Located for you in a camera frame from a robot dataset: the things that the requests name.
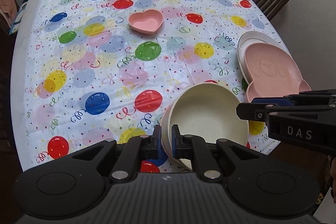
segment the white plate with silver rim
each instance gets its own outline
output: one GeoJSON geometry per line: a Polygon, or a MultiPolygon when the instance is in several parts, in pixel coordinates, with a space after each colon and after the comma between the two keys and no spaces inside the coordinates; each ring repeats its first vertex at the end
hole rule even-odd
{"type": "Polygon", "coordinates": [[[238,63],[239,63],[241,73],[248,85],[251,83],[251,79],[249,78],[248,73],[247,73],[246,64],[244,60],[244,53],[245,53],[246,48],[249,45],[255,44],[255,43],[267,43],[267,44],[274,45],[278,48],[281,48],[278,42],[276,42],[273,38],[269,37],[268,35],[262,32],[248,31],[239,38],[238,47],[237,47],[238,63]]]}

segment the pink plate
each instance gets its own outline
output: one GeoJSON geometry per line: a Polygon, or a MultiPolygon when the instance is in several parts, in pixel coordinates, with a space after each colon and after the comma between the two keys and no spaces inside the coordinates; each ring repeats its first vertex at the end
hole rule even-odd
{"type": "Polygon", "coordinates": [[[163,15],[158,10],[147,10],[131,14],[128,22],[138,32],[154,34],[163,22],[163,15]]]}
{"type": "Polygon", "coordinates": [[[249,103],[256,97],[282,97],[311,90],[294,60],[276,46],[251,44],[246,48],[244,59],[252,79],[246,91],[249,103]]]}

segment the table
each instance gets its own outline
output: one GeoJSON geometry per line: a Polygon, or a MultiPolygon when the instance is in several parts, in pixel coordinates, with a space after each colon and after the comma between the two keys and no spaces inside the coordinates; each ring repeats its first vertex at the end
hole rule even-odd
{"type": "MultiPolygon", "coordinates": [[[[236,56],[244,32],[264,32],[287,51],[251,0],[39,0],[29,34],[34,1],[11,76],[23,170],[106,138],[151,135],[169,103],[195,83],[215,81],[244,101],[236,56]],[[155,35],[133,31],[129,14],[151,8],[163,13],[163,26],[155,35]]],[[[248,147],[269,154],[277,145],[264,123],[250,123],[248,147]]],[[[166,159],[143,168],[185,171],[166,159]]]]}

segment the circular cap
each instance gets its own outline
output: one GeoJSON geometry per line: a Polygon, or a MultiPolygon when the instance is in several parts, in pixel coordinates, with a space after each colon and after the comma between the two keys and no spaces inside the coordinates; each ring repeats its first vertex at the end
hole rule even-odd
{"type": "Polygon", "coordinates": [[[207,170],[203,175],[208,179],[217,179],[220,177],[221,173],[216,170],[207,170]]]}
{"type": "Polygon", "coordinates": [[[114,171],[112,173],[112,178],[114,179],[125,179],[128,177],[128,173],[122,170],[114,171]]]}
{"type": "Polygon", "coordinates": [[[286,194],[295,188],[295,180],[282,172],[268,172],[257,178],[258,187],[270,194],[286,194]]]}
{"type": "Polygon", "coordinates": [[[37,188],[47,195],[60,195],[74,188],[76,179],[67,173],[51,173],[42,176],[37,182],[37,188]]]}

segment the screw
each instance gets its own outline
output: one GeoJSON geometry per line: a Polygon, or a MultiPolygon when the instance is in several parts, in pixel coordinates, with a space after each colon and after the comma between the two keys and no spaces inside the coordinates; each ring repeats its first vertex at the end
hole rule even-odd
{"type": "Polygon", "coordinates": [[[216,170],[207,170],[203,175],[208,179],[217,179],[220,177],[221,173],[216,170]]]}
{"type": "Polygon", "coordinates": [[[128,177],[128,173],[122,170],[114,171],[112,173],[112,178],[114,179],[125,179],[128,177]]]}

